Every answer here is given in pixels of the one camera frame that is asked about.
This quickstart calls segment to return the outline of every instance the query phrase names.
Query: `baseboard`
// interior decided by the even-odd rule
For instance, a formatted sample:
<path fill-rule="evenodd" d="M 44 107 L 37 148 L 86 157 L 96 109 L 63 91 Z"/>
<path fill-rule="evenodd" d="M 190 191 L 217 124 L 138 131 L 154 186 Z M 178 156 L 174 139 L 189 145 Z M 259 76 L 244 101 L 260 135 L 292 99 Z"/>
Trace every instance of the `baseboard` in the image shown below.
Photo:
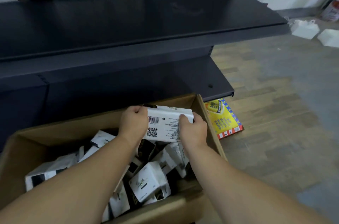
<path fill-rule="evenodd" d="M 302 18 L 302 17 L 313 17 L 320 13 L 319 7 L 313 8 L 295 8 L 295 9 L 285 9 L 285 10 L 277 10 L 282 17 L 289 18 Z"/>

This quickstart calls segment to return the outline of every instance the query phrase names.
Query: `person's left hand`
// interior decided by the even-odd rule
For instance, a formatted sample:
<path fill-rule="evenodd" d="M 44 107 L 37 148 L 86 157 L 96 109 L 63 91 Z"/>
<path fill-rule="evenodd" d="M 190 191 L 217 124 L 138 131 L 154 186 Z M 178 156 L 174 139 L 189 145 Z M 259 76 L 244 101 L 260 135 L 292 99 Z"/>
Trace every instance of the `person's left hand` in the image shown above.
<path fill-rule="evenodd" d="M 148 128 L 147 108 L 130 106 L 121 115 L 119 136 L 124 137 L 130 145 L 136 147 L 145 136 Z"/>

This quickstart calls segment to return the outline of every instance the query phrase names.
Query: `forearm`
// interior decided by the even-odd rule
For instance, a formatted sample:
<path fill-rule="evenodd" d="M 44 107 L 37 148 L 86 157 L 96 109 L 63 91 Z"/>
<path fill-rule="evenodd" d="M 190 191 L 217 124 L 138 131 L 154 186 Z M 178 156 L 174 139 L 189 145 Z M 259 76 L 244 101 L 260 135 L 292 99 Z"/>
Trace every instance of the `forearm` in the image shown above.
<path fill-rule="evenodd" d="M 189 152 L 193 171 L 225 223 L 324 223 L 285 194 L 233 168 L 207 145 Z"/>
<path fill-rule="evenodd" d="M 117 136 L 8 205 L 0 223 L 99 223 L 136 146 Z"/>

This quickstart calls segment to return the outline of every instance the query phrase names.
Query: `bottle with red label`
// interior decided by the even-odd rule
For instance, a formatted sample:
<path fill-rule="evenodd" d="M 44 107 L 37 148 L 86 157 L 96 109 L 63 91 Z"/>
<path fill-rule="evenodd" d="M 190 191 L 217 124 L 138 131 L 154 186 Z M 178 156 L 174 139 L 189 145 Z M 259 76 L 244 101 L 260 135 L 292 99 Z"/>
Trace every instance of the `bottle with red label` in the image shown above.
<path fill-rule="evenodd" d="M 321 18 L 332 22 L 339 20 L 339 0 L 333 0 L 321 14 Z"/>

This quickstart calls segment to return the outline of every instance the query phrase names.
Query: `yellow package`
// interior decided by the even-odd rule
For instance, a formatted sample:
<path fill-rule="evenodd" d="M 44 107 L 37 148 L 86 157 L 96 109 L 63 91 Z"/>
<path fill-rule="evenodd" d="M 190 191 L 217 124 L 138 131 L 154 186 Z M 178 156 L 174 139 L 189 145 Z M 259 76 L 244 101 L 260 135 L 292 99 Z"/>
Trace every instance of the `yellow package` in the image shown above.
<path fill-rule="evenodd" d="M 205 107 L 219 139 L 243 130 L 241 122 L 223 98 L 206 102 Z"/>

